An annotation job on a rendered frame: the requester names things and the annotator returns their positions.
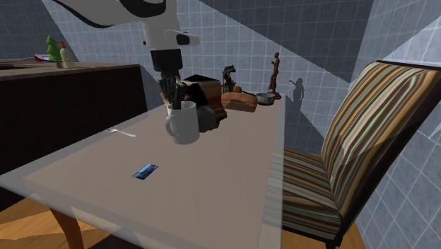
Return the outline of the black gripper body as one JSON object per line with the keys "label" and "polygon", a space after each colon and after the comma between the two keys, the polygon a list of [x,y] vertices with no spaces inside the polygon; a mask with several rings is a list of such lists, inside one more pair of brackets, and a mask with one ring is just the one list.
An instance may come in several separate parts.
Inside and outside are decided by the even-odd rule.
{"label": "black gripper body", "polygon": [[153,68],[160,72],[178,72],[183,68],[181,49],[151,50]]}

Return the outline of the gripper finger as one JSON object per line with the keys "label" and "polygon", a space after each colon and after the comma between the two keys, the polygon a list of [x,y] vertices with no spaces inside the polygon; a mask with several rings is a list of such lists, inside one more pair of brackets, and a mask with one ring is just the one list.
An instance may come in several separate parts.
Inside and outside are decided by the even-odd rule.
{"label": "gripper finger", "polygon": [[175,74],[162,71],[158,83],[160,84],[164,97],[168,100],[169,103],[173,103],[175,98],[175,89],[176,89]]}
{"label": "gripper finger", "polygon": [[181,81],[175,83],[175,89],[173,93],[173,109],[180,110],[181,102],[184,100],[187,92],[187,84]]}

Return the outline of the white mug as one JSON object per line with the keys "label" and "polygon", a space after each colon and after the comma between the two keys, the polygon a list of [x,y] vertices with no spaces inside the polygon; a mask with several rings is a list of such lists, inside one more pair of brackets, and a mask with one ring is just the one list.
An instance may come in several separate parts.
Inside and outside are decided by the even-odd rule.
{"label": "white mug", "polygon": [[167,113],[165,128],[176,144],[191,144],[199,138],[196,103],[182,101],[180,109],[173,109],[171,103]]}

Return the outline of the brown and dark box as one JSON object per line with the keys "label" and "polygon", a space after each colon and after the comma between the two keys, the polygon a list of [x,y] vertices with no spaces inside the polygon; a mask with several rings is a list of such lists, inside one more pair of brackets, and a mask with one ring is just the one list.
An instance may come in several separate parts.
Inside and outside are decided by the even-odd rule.
{"label": "brown and dark box", "polygon": [[222,102],[222,86],[219,80],[195,74],[182,80],[187,84],[186,101],[196,103],[199,131],[216,129],[228,115]]}

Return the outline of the dark seated figurine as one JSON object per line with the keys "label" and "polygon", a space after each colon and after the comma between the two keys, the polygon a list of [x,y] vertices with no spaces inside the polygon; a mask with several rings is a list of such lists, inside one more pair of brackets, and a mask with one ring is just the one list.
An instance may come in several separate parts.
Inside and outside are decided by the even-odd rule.
{"label": "dark seated figurine", "polygon": [[235,86],[234,80],[231,78],[231,74],[236,72],[234,65],[226,66],[223,70],[223,84],[222,91],[223,93],[233,92],[233,88]]}

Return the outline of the brown bread loaf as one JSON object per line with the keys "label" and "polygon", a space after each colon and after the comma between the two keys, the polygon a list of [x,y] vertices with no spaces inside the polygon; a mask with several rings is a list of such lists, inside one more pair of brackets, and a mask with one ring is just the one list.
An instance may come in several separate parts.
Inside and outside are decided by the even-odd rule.
{"label": "brown bread loaf", "polygon": [[247,93],[228,92],[221,96],[225,109],[254,112],[257,108],[257,97]]}

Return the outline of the silver spoon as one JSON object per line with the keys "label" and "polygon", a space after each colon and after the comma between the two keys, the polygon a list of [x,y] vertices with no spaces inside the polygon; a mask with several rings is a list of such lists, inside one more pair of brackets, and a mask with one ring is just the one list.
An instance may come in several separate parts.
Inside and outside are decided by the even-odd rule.
{"label": "silver spoon", "polygon": [[123,132],[123,131],[120,131],[118,129],[113,129],[113,128],[106,129],[106,132],[108,132],[108,133],[118,132],[118,133],[124,134],[124,135],[126,135],[128,137],[137,137],[135,134]]}

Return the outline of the blue card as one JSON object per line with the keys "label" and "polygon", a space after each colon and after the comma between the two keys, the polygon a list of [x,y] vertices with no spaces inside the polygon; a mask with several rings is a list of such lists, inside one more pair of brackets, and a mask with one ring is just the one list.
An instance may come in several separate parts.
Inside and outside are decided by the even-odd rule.
{"label": "blue card", "polygon": [[157,165],[148,163],[140,170],[138,170],[136,173],[134,173],[132,177],[139,180],[145,180],[157,168],[158,168]]}

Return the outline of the metal bowl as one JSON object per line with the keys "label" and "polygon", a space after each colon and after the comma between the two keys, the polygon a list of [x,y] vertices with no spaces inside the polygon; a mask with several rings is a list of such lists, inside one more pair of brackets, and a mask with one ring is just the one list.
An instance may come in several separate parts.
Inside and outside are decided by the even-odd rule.
{"label": "metal bowl", "polygon": [[256,98],[259,105],[273,105],[275,101],[275,95],[272,93],[257,93]]}

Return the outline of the beige table with wooden legs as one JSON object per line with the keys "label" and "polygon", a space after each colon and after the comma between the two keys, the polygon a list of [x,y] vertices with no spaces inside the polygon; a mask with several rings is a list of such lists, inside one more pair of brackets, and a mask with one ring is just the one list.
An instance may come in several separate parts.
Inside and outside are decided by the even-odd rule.
{"label": "beige table with wooden legs", "polygon": [[[144,249],[279,249],[286,102],[176,144],[160,106],[0,175],[0,186]],[[132,175],[157,165],[145,180]]]}

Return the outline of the brown standing human figure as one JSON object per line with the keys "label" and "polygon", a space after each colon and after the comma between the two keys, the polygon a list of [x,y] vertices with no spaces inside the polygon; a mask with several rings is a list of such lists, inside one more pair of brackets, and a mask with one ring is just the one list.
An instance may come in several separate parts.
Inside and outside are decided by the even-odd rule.
{"label": "brown standing human figure", "polygon": [[278,67],[280,64],[279,52],[274,53],[274,59],[275,60],[271,62],[273,64],[274,68],[273,68],[273,73],[270,78],[270,84],[269,84],[268,90],[269,90],[269,93],[272,93],[275,95],[274,98],[276,100],[279,100],[279,99],[281,99],[281,95],[276,91],[276,86],[277,86],[276,79],[278,76]]}

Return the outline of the dark wooden cabinet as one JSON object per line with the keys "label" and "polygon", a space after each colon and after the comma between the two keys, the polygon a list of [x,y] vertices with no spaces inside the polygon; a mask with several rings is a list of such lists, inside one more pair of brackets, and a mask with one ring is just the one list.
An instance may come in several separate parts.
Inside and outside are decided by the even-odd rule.
{"label": "dark wooden cabinet", "polygon": [[0,62],[0,175],[147,111],[138,64]]}

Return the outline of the striped chair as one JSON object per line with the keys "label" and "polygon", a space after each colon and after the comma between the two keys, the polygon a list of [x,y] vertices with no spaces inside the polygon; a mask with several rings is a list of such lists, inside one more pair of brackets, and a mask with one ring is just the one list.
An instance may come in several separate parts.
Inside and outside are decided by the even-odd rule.
{"label": "striped chair", "polygon": [[283,229],[339,247],[439,102],[441,66],[368,64],[336,111],[320,154],[283,152]]}

